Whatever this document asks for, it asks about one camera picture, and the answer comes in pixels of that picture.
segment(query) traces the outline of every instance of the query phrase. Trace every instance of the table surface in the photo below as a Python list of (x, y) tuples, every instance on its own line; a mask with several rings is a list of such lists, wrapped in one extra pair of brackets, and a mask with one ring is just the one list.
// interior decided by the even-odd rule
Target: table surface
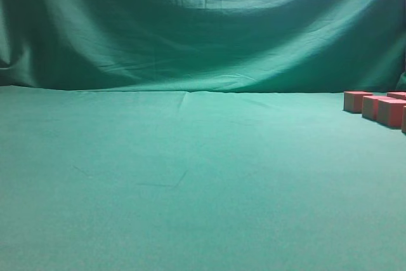
[(406, 136), (343, 94), (0, 88), (0, 270), (406, 270)]

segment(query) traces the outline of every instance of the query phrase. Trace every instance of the green cloth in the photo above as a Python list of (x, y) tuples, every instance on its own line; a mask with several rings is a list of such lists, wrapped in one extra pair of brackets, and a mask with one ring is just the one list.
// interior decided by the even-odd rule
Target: green cloth
[(406, 270), (406, 136), (342, 94), (0, 97), (1, 271)]
[(404, 11), (405, 0), (0, 0), (0, 84), (389, 91)]

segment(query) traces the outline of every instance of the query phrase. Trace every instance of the green backdrop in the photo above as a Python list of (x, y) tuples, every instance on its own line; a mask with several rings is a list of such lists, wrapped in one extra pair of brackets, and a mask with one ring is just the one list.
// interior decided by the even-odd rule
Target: green backdrop
[(0, 8), (2, 85), (403, 88), (405, 0), (0, 0)]

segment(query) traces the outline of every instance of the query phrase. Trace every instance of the red block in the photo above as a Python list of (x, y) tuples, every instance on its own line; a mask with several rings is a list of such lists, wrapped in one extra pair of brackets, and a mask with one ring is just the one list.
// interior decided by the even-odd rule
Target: red block
[(391, 98), (398, 98), (399, 100), (406, 100), (406, 92), (388, 92), (386, 94)]
[(406, 133), (406, 107), (403, 108), (402, 131)]
[(404, 106), (406, 100), (379, 100), (376, 121), (393, 128), (401, 127)]
[(366, 95), (362, 100), (362, 117), (375, 121), (378, 111), (378, 101), (380, 100), (394, 100), (385, 95)]
[(344, 110), (360, 114), (362, 111), (362, 98), (367, 95), (372, 95), (372, 93), (364, 91), (345, 91)]

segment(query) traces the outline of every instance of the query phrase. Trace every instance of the wooden block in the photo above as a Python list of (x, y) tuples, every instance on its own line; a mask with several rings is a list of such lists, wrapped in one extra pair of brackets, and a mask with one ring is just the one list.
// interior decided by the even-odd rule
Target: wooden block
[(403, 108), (402, 132), (406, 133), (406, 107)]
[(406, 92), (388, 92), (386, 94), (391, 98), (398, 98), (399, 100), (406, 100)]
[(362, 117), (375, 121), (378, 111), (378, 101), (394, 100), (386, 95), (365, 95), (362, 99)]
[(406, 106), (406, 100), (378, 100), (376, 121), (392, 128), (400, 128), (404, 106)]
[(371, 92), (364, 91), (345, 91), (344, 92), (344, 110), (360, 114), (362, 111), (362, 98), (367, 95), (373, 95)]

